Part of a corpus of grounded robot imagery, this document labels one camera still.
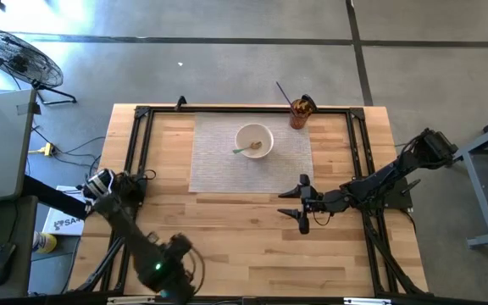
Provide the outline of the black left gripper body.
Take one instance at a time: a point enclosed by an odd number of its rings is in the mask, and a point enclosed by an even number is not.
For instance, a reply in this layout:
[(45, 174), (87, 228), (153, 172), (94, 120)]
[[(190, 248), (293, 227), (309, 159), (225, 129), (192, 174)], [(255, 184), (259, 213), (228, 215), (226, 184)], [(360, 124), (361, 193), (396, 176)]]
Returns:
[(172, 236), (166, 248), (169, 279), (165, 290), (173, 302), (189, 302), (195, 294), (193, 273), (184, 265), (184, 256), (190, 250), (191, 242), (182, 234)]

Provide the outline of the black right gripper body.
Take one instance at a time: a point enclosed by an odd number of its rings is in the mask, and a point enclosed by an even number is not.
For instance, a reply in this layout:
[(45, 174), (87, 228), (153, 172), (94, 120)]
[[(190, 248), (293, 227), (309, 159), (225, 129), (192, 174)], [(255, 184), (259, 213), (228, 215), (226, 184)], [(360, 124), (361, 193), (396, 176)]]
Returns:
[(309, 233), (308, 213), (324, 211), (324, 202), (323, 196), (311, 186), (308, 175), (301, 174), (299, 182), (302, 211), (298, 216), (298, 228), (301, 234), (306, 235)]

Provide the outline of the fork with teal handle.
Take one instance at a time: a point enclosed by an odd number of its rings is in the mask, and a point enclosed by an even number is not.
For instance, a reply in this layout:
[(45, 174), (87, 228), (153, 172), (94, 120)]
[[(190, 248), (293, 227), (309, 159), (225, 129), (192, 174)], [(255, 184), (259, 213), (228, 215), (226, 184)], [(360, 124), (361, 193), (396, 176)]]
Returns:
[(250, 143), (249, 145), (247, 145), (246, 147), (234, 149), (232, 152), (234, 154), (246, 153), (246, 154), (253, 155), (253, 154), (256, 154), (260, 150), (261, 147), (262, 147), (262, 142), (254, 141), (254, 142)]

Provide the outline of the amber glass cup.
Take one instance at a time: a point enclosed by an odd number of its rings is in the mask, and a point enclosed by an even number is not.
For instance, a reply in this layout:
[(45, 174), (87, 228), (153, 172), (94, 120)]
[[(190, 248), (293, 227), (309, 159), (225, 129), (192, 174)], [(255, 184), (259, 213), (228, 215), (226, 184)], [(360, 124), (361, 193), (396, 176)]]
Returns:
[(302, 129), (308, 117), (315, 111), (313, 104), (307, 99), (297, 99), (291, 103), (291, 115), (289, 125), (295, 130)]

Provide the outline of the purple drinking straw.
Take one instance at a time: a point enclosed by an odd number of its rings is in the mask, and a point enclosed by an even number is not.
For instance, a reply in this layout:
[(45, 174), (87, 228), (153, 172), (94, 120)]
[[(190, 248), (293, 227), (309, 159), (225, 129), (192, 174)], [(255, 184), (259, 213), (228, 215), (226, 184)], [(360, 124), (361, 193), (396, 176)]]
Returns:
[(287, 96), (287, 94), (284, 91), (284, 89), (282, 88), (281, 84), (278, 81), (276, 81), (275, 84), (277, 85), (277, 87), (280, 90), (281, 94), (283, 95), (284, 99), (289, 104), (289, 107), (292, 108), (292, 100)]

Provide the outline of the white round bowl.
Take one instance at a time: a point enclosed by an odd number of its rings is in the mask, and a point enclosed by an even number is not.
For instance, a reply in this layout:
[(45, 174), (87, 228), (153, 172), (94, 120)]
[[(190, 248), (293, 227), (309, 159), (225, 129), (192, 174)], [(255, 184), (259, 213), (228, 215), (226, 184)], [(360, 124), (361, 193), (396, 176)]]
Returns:
[(262, 147), (256, 154), (239, 154), (251, 159), (260, 159), (266, 157), (274, 147), (274, 136), (269, 128), (261, 124), (248, 124), (236, 132), (235, 149), (246, 147), (254, 141), (262, 142)]

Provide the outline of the white label strip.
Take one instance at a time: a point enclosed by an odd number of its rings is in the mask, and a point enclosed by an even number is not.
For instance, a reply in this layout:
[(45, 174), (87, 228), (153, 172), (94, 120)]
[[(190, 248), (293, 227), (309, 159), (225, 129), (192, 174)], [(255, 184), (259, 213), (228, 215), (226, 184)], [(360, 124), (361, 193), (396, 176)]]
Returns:
[(156, 301), (155, 296), (109, 297), (106, 305), (148, 305)]
[(365, 297), (344, 297), (344, 305), (392, 305), (390, 299), (365, 298)]

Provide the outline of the grey woven placemat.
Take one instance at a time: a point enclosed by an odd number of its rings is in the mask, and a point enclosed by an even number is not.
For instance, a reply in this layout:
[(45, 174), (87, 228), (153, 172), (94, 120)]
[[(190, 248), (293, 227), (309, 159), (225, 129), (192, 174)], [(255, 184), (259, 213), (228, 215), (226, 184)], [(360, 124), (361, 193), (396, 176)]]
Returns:
[[(232, 151), (236, 132), (244, 125), (261, 124), (274, 136), (274, 147), (260, 159)], [(282, 193), (301, 174), (313, 178), (308, 128), (294, 130), (288, 114), (196, 115), (189, 191), (214, 193)]]

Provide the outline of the white printed box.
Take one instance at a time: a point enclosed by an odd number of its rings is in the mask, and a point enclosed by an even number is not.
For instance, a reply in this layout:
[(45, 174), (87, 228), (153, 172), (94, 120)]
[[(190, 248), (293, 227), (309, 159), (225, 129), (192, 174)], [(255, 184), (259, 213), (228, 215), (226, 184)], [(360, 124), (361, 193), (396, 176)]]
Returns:
[[(81, 202), (85, 202), (80, 190), (74, 186), (57, 186), (58, 191), (64, 192)], [(42, 233), (55, 236), (81, 236), (84, 228), (84, 221), (69, 216), (55, 208), (49, 208), (47, 218), (42, 228)]]

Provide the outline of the yellow bottle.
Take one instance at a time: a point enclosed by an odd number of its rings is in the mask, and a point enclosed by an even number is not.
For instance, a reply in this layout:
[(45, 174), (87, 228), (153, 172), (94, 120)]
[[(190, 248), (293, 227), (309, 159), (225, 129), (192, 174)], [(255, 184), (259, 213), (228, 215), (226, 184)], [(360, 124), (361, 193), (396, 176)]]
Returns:
[(32, 252), (50, 253), (57, 246), (57, 238), (51, 234), (35, 231), (33, 235)]

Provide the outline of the black support beam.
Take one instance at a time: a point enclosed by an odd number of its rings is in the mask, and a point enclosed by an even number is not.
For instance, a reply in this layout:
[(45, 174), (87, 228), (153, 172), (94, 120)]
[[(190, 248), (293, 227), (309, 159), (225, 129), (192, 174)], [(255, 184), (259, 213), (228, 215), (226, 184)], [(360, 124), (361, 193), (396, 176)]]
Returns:
[(58, 191), (29, 175), (24, 177), (21, 195), (23, 197), (37, 197), (39, 202), (48, 207), (55, 208), (77, 219), (84, 220), (88, 215), (87, 207), (82, 201), (68, 196), (64, 192)]

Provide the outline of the dark grey side table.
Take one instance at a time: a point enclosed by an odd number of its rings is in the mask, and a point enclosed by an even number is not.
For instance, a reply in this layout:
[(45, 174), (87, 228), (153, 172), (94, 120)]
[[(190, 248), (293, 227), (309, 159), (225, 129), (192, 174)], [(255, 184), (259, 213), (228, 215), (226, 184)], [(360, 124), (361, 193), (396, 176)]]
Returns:
[(0, 298), (24, 297), (27, 294), (36, 207), (37, 201), (31, 197), (0, 202), (0, 244), (12, 242), (17, 246), (10, 276), (0, 286)]

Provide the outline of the black computer mouse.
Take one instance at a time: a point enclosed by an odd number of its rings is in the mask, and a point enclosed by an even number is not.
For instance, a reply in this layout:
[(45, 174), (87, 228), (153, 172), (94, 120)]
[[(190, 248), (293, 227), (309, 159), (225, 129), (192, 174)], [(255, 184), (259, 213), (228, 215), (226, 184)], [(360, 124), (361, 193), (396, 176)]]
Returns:
[(0, 244), (0, 286), (3, 285), (10, 276), (10, 269), (16, 247), (17, 246), (12, 242)]

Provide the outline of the black floor fan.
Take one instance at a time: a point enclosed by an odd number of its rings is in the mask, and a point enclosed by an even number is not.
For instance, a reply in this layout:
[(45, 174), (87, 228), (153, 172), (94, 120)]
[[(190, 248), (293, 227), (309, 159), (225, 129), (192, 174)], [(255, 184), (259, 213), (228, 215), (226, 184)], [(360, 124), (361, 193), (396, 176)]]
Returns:
[(31, 85), (36, 91), (50, 91), (65, 97), (64, 100), (46, 101), (37, 93), (43, 105), (77, 103), (73, 95), (57, 90), (64, 82), (64, 74), (51, 58), (25, 40), (3, 30), (0, 30), (0, 70), (14, 80)]

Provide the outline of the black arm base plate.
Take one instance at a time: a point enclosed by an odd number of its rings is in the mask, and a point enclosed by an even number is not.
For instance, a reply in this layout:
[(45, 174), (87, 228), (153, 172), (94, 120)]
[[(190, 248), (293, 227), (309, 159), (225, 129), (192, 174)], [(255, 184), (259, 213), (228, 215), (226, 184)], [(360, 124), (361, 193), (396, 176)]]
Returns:
[(406, 178), (397, 181), (386, 192), (365, 203), (367, 209), (408, 209), (412, 206), (413, 202), (408, 191), (408, 180)]

